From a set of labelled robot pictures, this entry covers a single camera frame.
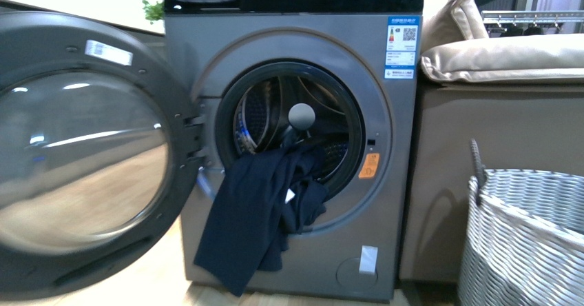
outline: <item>beige sofa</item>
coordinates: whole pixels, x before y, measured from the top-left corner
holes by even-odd
[[[489,168],[584,175],[584,34],[489,39],[472,0],[450,0],[422,34],[399,277],[453,283],[471,138]]]

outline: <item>basket handle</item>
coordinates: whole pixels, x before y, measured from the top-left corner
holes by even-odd
[[[481,154],[479,153],[479,146],[475,139],[470,140],[470,152],[472,154],[472,166],[474,168],[474,175],[477,178],[478,190],[487,182],[487,173],[485,172],[485,165],[481,162]],[[481,205],[481,197],[476,197],[477,206]]]

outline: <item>energy label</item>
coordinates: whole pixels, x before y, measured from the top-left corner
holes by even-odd
[[[419,36],[419,16],[389,17],[385,57],[386,79],[413,79]]]

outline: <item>clothes rack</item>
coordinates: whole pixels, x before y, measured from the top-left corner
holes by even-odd
[[[584,32],[584,11],[483,11],[481,16],[489,34],[505,33],[509,27],[516,29],[517,25],[556,28],[558,34],[565,23],[576,23],[574,31]]]
[[[584,22],[584,11],[483,11],[481,15],[485,25]]]

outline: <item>laundry basket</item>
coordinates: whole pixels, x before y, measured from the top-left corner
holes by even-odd
[[[584,177],[485,170],[472,152],[461,305],[584,305]]]

